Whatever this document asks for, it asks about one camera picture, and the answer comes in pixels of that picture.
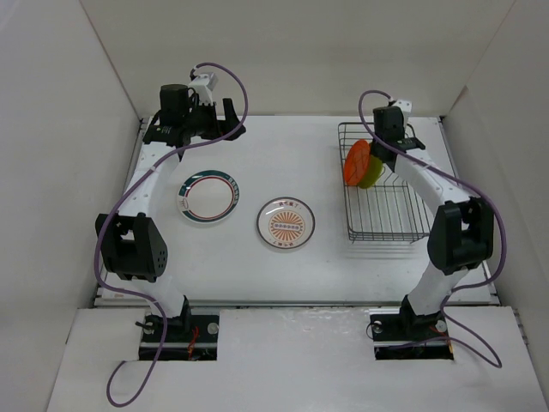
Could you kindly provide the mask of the white plate green rim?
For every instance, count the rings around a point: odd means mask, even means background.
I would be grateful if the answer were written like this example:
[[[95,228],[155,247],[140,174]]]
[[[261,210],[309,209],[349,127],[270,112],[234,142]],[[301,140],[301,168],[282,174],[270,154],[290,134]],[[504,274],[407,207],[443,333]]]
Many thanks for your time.
[[[194,223],[209,224],[227,218],[237,207],[240,189],[235,178],[218,170],[189,176],[180,186],[180,214]]]

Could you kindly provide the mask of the white plate orange sunburst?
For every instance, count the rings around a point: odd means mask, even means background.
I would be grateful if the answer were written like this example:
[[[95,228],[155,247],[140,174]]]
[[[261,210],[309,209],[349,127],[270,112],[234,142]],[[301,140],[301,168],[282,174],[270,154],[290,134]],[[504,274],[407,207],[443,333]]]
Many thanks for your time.
[[[276,197],[267,201],[256,216],[256,231],[267,245],[281,251],[304,246],[316,231],[312,209],[295,197]]]

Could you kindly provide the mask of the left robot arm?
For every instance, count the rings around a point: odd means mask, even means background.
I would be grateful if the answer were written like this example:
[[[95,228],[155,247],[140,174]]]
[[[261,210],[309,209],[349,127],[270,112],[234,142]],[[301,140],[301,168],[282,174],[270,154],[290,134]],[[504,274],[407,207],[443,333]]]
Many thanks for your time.
[[[189,303],[165,273],[168,246],[154,217],[160,195],[184,152],[235,140],[246,131],[231,99],[223,99],[224,117],[218,117],[213,90],[210,73],[188,85],[161,87],[160,109],[144,133],[129,186],[113,210],[98,215],[95,221],[95,258],[107,272],[134,283],[133,295],[148,302],[152,315],[144,328],[163,330],[175,341],[191,333]]]

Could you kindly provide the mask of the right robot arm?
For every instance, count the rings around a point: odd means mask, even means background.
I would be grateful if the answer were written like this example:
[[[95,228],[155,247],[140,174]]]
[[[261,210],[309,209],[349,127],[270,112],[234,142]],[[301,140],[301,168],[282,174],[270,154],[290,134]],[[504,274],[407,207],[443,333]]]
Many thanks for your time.
[[[373,111],[371,152],[410,186],[434,218],[427,240],[429,262],[396,314],[371,315],[377,342],[423,341],[434,337],[441,305],[453,288],[493,252],[494,212],[489,203],[463,190],[434,163],[425,145],[406,135],[402,109]]]

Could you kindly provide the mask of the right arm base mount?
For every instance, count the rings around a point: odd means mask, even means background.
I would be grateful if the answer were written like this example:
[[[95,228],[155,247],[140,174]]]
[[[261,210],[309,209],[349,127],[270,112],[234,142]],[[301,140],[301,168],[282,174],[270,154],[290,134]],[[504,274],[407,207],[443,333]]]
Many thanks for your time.
[[[377,361],[454,360],[442,318],[408,328],[395,313],[374,313],[368,324]]]

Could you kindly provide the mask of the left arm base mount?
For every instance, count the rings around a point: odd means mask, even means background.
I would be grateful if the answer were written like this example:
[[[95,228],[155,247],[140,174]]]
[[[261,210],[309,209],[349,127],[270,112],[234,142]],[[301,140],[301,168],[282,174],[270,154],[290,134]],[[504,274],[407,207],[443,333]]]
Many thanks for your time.
[[[136,322],[136,325],[142,328],[138,359],[151,361],[160,344],[161,318],[148,314],[143,322]],[[159,360],[216,361],[219,329],[218,314],[192,314],[188,329],[169,325]]]

